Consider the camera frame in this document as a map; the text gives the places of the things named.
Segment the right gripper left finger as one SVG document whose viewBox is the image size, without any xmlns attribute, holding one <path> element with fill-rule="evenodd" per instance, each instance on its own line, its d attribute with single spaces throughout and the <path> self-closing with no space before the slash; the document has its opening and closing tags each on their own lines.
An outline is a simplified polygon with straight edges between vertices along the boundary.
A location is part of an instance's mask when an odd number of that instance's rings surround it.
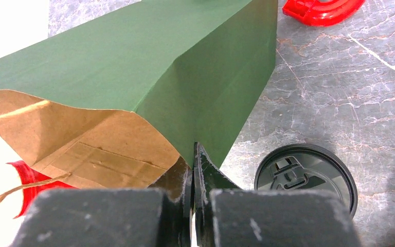
<svg viewBox="0 0 395 247">
<path fill-rule="evenodd" d="M 51 189 L 13 246 L 190 246 L 192 170 L 182 158 L 147 189 Z"/>
</svg>

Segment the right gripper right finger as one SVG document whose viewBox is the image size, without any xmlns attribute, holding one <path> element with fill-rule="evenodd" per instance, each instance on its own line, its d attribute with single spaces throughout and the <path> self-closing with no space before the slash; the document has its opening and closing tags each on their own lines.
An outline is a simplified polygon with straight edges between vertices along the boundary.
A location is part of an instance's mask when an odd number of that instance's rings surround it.
<svg viewBox="0 0 395 247">
<path fill-rule="evenodd" d="M 325 190 L 243 190 L 194 145 L 198 246 L 360 246 L 348 207 Z"/>
</svg>

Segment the black coffee cup lid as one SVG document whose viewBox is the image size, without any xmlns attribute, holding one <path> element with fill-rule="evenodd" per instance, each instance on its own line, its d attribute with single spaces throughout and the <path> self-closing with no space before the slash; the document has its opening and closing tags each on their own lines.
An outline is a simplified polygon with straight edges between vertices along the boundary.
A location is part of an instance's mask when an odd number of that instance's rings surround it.
<svg viewBox="0 0 395 247">
<path fill-rule="evenodd" d="M 352 217 L 358 205 L 357 187 L 348 167 L 333 152 L 314 144 L 290 144 L 270 152 L 256 170 L 254 189 L 330 191 Z"/>
</svg>

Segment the green paper bag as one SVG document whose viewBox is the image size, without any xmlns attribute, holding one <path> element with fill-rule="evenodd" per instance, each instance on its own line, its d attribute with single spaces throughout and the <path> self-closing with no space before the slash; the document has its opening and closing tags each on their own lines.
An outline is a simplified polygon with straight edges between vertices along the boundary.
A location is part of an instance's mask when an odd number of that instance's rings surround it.
<svg viewBox="0 0 395 247">
<path fill-rule="evenodd" d="M 222 165 L 274 68 L 277 1 L 141 1 L 0 58 L 0 137 L 76 188 Z"/>
</svg>

